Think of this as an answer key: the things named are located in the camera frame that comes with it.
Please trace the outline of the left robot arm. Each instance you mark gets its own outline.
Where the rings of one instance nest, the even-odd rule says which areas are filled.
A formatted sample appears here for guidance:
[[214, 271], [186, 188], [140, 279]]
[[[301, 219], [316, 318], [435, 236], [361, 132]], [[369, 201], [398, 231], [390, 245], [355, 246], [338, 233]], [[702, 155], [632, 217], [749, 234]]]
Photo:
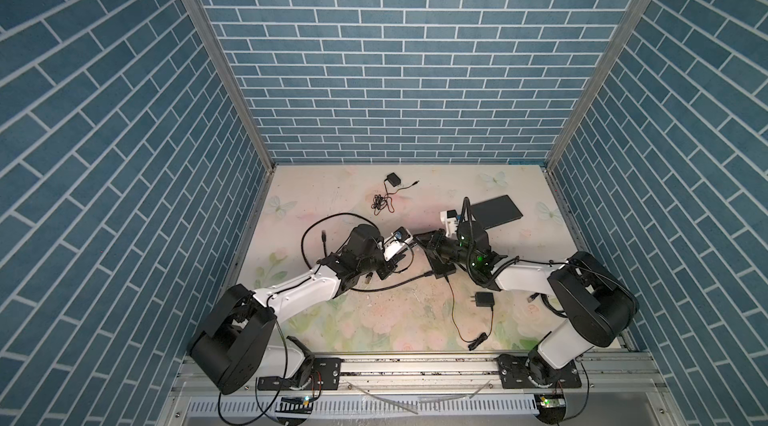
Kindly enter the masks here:
[[223, 395], [254, 377], [273, 380], [277, 388], [304, 388], [315, 355], [282, 333], [282, 323], [353, 289], [364, 276], [388, 278], [411, 244], [403, 227], [385, 238], [376, 227], [360, 224], [337, 250], [293, 279], [254, 290], [236, 284], [202, 321], [188, 354]]

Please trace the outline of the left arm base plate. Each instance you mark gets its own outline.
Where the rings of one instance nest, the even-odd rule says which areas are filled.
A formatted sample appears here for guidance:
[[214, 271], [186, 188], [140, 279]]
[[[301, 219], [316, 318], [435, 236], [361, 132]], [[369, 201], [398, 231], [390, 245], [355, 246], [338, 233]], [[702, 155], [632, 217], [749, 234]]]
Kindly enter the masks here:
[[273, 375], [257, 377], [256, 387], [260, 391], [310, 390], [335, 391], [341, 376], [342, 360], [338, 357], [305, 358], [298, 369], [283, 377], [281, 370]]

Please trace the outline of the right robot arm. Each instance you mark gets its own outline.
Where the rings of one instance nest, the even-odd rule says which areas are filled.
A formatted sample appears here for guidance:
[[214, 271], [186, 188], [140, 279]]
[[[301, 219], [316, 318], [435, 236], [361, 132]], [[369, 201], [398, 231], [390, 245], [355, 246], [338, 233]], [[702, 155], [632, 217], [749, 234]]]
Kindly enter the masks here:
[[489, 291], [525, 291], [555, 298], [565, 319], [534, 346], [526, 360], [531, 378], [542, 385], [570, 370], [582, 354], [610, 346], [639, 309], [634, 294], [586, 251], [561, 263], [537, 262], [494, 252], [486, 234], [454, 239], [442, 229], [417, 235], [415, 242], [437, 270], [436, 277], [445, 268], [459, 268]]

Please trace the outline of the black power adapter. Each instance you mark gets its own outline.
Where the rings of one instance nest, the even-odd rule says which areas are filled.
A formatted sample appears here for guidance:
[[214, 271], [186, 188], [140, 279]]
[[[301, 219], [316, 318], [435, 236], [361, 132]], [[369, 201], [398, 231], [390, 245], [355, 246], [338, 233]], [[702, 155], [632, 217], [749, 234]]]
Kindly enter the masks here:
[[455, 308], [456, 308], [456, 295], [455, 291], [453, 289], [453, 286], [450, 283], [450, 280], [445, 277], [445, 281], [449, 286], [449, 290], [451, 293], [451, 309], [450, 309], [450, 318], [453, 326], [456, 329], [456, 332], [460, 338], [460, 340], [466, 345], [468, 351], [475, 351], [480, 345], [482, 345], [485, 341], [487, 341], [490, 336], [493, 333], [493, 326], [495, 322], [495, 298], [494, 295], [491, 292], [482, 292], [478, 291], [474, 294], [472, 297], [472, 300], [476, 307], [478, 308], [486, 308], [490, 311], [489, 316], [489, 324], [487, 331], [480, 332], [476, 337], [472, 339], [465, 338], [464, 334], [461, 331], [461, 328], [459, 327], [456, 317], [455, 317]]
[[403, 190], [410, 189], [414, 186], [416, 186], [419, 183], [418, 180], [412, 182], [411, 184], [404, 185], [401, 178], [394, 172], [389, 173], [384, 181], [383, 181], [383, 193], [379, 194], [376, 193], [373, 196], [372, 203], [371, 203], [371, 209], [373, 210], [373, 213], [375, 216], [378, 216], [383, 211], [388, 211], [389, 213], [395, 212], [394, 207], [394, 197]]

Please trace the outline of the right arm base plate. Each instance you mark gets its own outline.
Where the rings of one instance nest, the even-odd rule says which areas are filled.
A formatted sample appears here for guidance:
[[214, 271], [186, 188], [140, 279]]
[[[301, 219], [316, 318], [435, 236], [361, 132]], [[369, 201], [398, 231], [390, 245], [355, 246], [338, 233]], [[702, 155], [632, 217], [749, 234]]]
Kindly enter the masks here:
[[554, 389], [555, 387], [578, 389], [582, 387], [582, 380], [574, 361], [570, 361], [563, 368], [555, 369], [538, 354], [533, 356], [501, 354], [496, 358], [496, 363], [504, 389]]

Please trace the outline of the black router box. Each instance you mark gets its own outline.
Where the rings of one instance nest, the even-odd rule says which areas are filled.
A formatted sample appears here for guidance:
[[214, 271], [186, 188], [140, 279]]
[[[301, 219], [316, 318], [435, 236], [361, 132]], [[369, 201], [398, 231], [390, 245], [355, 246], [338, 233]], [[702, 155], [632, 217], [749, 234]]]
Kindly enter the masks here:
[[523, 218], [523, 213], [509, 195], [471, 204], [473, 220], [483, 229], [492, 229]]

